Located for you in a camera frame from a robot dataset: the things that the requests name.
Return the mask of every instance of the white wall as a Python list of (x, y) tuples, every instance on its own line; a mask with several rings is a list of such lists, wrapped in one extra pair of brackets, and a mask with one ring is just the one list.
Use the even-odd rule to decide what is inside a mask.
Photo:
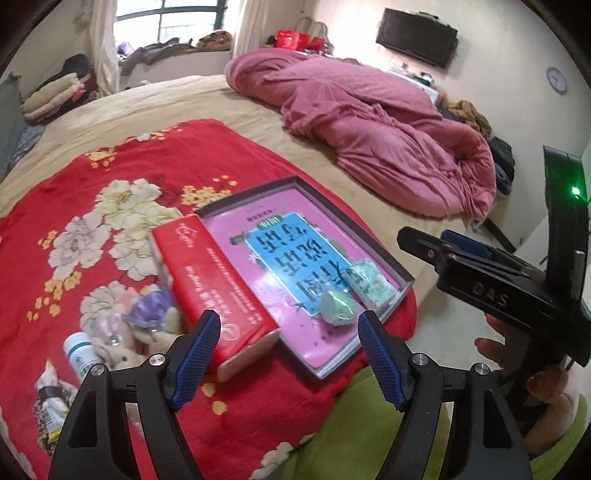
[(293, 30), (301, 17), (311, 17), (316, 2), (317, 0), (270, 0), (265, 40), (278, 30)]
[(189, 75), (220, 75), (231, 58), (229, 51), (202, 51), (169, 57), (152, 66), (138, 64), (130, 76), (121, 77), (121, 89), (136, 87), (142, 80), (155, 83)]
[[(387, 70), (395, 55), (375, 43), (385, 7), (426, 11), (459, 31), (457, 56), (447, 71), (407, 60), (410, 70), (430, 72), (451, 99), (472, 101), (494, 133), (512, 145), (514, 191), (491, 218), (519, 245), (546, 215), (542, 146), (581, 155), (589, 140), (591, 91), (582, 75), (546, 24), (519, 0), (318, 0), (314, 16), (329, 26), (335, 55)], [(550, 66), (564, 73), (566, 95), (548, 84)]]
[(81, 3), (81, 0), (62, 0), (27, 37), (8, 65), (7, 73), (22, 76), (23, 95), (27, 96), (41, 82), (58, 73), (72, 55), (89, 55), (88, 31), (74, 24)]

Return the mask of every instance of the wall-mounted tv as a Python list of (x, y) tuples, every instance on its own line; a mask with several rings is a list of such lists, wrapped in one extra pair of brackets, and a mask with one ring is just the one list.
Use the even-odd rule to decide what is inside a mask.
[(457, 30), (423, 14), (387, 8), (376, 42), (429, 65), (446, 68), (457, 47)]

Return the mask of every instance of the curtain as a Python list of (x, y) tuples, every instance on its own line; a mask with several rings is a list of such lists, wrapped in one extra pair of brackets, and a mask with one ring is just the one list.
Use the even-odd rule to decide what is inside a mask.
[(119, 91), (119, 59), (113, 34), (117, 14), (117, 0), (89, 0), (90, 61), (96, 72), (100, 95), (113, 95)]
[(261, 46), (269, 13), (269, 0), (244, 0), (234, 38), (232, 57)]

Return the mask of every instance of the red package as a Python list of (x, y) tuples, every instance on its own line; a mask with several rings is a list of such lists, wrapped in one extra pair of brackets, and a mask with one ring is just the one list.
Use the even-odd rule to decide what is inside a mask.
[(160, 282), (168, 285), (190, 329), (205, 309), (222, 321), (208, 370), (225, 382), (266, 353), (281, 329), (224, 256), (197, 215), (150, 232)]
[(277, 48), (286, 48), (287, 50), (304, 51), (310, 36), (301, 32), (291, 30), (279, 30), (277, 32)]

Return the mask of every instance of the green blanket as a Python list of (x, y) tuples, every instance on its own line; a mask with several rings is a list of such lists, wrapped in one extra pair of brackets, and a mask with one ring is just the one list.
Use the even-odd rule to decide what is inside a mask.
[[(581, 396), (576, 420), (564, 438), (531, 463), (535, 480), (550, 480), (583, 436), (587, 402)], [(384, 401), (370, 368), (358, 372), (313, 440), (292, 453), (281, 480), (375, 480), (402, 415)], [(449, 435), (442, 407), (424, 480), (437, 480)]]

